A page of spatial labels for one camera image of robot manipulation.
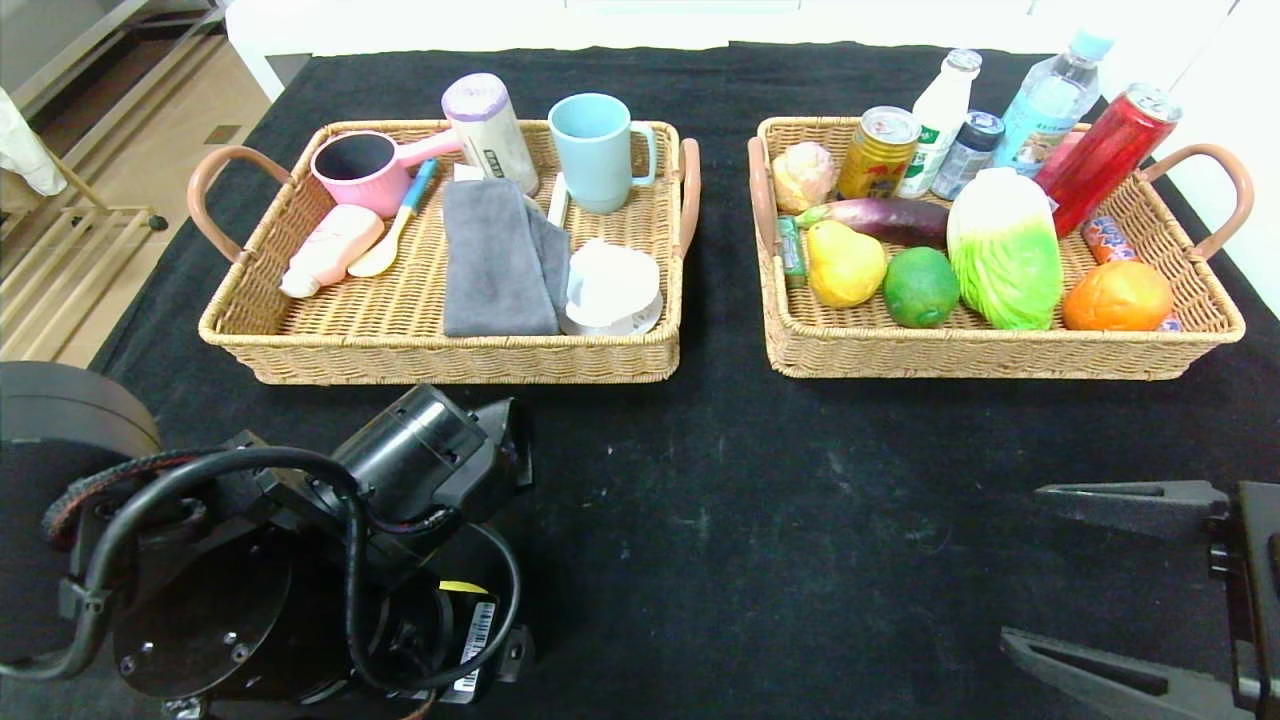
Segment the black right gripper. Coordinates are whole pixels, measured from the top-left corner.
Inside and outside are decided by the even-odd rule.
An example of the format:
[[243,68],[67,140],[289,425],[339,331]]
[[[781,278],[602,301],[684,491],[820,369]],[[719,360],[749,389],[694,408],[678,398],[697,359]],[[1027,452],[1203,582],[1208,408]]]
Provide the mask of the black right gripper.
[[[1231,506],[1207,480],[1051,484],[1036,489],[1034,498],[1066,519],[1166,541],[1201,537]],[[1228,529],[1234,694],[1204,673],[1010,626],[1000,632],[1002,652],[1024,673],[1111,719],[1279,717],[1279,487],[1242,482]]]

